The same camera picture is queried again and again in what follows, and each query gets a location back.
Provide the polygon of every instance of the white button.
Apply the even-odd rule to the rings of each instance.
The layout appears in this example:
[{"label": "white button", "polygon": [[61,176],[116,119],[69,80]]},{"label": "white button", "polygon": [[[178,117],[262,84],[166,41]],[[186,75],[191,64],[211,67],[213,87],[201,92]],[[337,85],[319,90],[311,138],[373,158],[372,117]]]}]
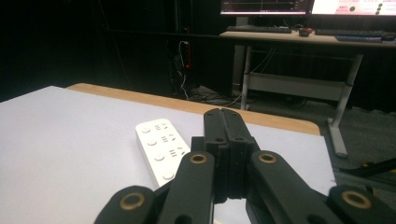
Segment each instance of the white button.
[{"label": "white button", "polygon": [[163,158],[165,158],[165,156],[164,156],[163,154],[159,153],[159,154],[157,154],[157,155],[154,157],[154,160],[156,160],[156,161],[162,161]]},{"label": "white button", "polygon": [[174,173],[172,172],[166,172],[165,174],[163,174],[163,179],[165,180],[171,180],[174,177]]},{"label": "white button", "polygon": [[149,128],[143,128],[142,133],[149,133]]},{"label": "white button", "polygon": [[155,146],[155,144],[157,144],[157,141],[155,141],[155,140],[149,140],[148,141],[148,145],[151,146],[151,147]]}]

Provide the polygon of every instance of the power outlet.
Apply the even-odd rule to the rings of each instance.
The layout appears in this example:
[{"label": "power outlet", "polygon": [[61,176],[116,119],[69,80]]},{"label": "power outlet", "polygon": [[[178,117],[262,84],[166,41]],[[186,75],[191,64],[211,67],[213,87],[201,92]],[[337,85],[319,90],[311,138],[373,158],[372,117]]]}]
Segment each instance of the power outlet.
[{"label": "power outlet", "polygon": [[168,119],[140,123],[135,129],[154,186],[159,188],[175,177],[181,159],[191,150]]}]

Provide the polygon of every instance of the brass ring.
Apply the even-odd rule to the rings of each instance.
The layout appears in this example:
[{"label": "brass ring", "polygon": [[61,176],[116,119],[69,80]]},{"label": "brass ring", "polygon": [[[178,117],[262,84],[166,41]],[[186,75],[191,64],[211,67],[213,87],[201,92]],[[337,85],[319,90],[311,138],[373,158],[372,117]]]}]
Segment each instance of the brass ring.
[{"label": "brass ring", "polygon": [[[353,200],[353,198],[351,198],[351,196],[356,196],[356,197],[360,198],[361,202],[357,202],[357,201]],[[353,190],[344,191],[342,194],[342,197],[343,197],[344,201],[346,201],[350,205],[361,208],[361,209],[368,209],[368,208],[371,208],[371,206],[372,206],[370,200],[366,196],[364,196],[356,191],[353,191]]]},{"label": "brass ring", "polygon": [[[137,197],[138,198],[137,202],[136,203],[128,203],[127,200],[131,197]],[[120,207],[123,210],[134,210],[137,207],[140,207],[140,205],[142,205],[144,201],[145,201],[145,196],[142,193],[134,192],[134,193],[130,193],[130,194],[127,194],[122,197],[122,199],[120,201]]]},{"label": "brass ring", "polygon": [[259,155],[259,160],[265,163],[274,163],[276,162],[276,157],[269,153],[265,153]]},{"label": "brass ring", "polygon": [[190,156],[190,161],[195,164],[201,164],[207,161],[207,156],[204,154],[194,154]]}]

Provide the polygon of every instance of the table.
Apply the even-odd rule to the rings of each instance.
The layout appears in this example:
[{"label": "table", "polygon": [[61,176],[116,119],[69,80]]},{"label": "table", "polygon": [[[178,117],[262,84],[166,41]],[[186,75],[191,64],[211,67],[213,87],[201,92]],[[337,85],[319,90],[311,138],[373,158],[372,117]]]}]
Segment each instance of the table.
[{"label": "table", "polygon": [[282,43],[294,44],[294,47],[306,48],[307,45],[320,46],[331,48],[332,50],[343,50],[342,47],[351,50],[355,53],[353,63],[350,67],[347,79],[345,82],[316,80],[300,77],[284,77],[277,75],[258,74],[250,71],[250,56],[252,46],[247,45],[245,71],[242,87],[241,109],[247,109],[248,89],[259,91],[272,91],[277,93],[294,94],[305,97],[313,97],[325,100],[338,101],[336,114],[333,119],[328,119],[330,134],[332,136],[332,144],[335,155],[341,158],[347,157],[347,149],[341,135],[339,124],[344,114],[347,100],[352,87],[354,85],[355,77],[358,74],[361,60],[363,58],[362,51],[368,49],[396,49],[395,44],[381,44],[381,43],[363,43],[363,42],[346,42],[338,41],[334,36],[326,35],[310,35],[309,37],[300,37],[298,32],[291,34],[271,34],[271,33],[250,33],[250,32],[225,32],[221,36],[239,37],[244,39],[261,40],[263,43],[274,41],[278,45]]},{"label": "table", "polygon": [[[203,135],[201,112],[208,106],[89,84],[47,87],[1,103],[0,223],[93,223],[118,190],[153,189],[134,127],[169,119],[190,146],[192,136]],[[261,149],[280,154],[312,189],[328,194],[335,186],[324,138],[313,123],[252,112],[243,117],[273,125],[247,123]],[[306,129],[275,128],[278,122]],[[217,204],[215,219],[247,223],[244,207],[243,200]]]}]

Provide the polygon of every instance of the metal desk leg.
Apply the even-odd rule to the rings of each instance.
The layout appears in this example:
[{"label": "metal desk leg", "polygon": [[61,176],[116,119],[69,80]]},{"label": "metal desk leg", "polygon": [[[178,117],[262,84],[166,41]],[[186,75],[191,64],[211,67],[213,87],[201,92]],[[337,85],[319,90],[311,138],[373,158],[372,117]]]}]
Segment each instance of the metal desk leg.
[{"label": "metal desk leg", "polygon": [[349,75],[346,80],[346,85],[343,88],[343,92],[341,94],[340,101],[337,106],[335,118],[327,120],[330,134],[332,136],[332,145],[334,146],[335,155],[342,158],[347,157],[347,149],[344,144],[343,137],[340,133],[339,124],[341,121],[341,117],[343,117],[349,95],[352,92],[353,83],[355,81],[356,75],[358,74],[359,66],[361,65],[362,58],[363,58],[362,54],[358,54],[355,56],[355,60],[353,61],[352,67],[349,71]]},{"label": "metal desk leg", "polygon": [[242,84],[242,95],[241,95],[241,109],[247,109],[247,98],[248,98],[248,75],[250,74],[250,56],[251,46],[247,46],[247,57],[245,60],[245,71],[244,71],[244,82]]}]

